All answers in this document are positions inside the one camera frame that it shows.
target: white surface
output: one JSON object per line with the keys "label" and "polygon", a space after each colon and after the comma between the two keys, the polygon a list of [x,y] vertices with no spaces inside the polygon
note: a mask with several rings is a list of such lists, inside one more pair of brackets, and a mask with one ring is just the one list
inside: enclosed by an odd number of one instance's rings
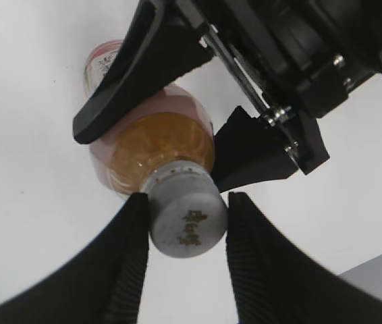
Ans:
{"label": "white surface", "polygon": [[[72,140],[90,50],[126,33],[131,0],[0,1],[0,302],[58,268],[120,208]],[[218,128],[250,105],[218,61],[179,82]],[[332,159],[245,188],[274,224],[340,273],[382,253],[382,79],[321,122]],[[151,250],[140,323],[235,323],[224,247],[188,261]]]}

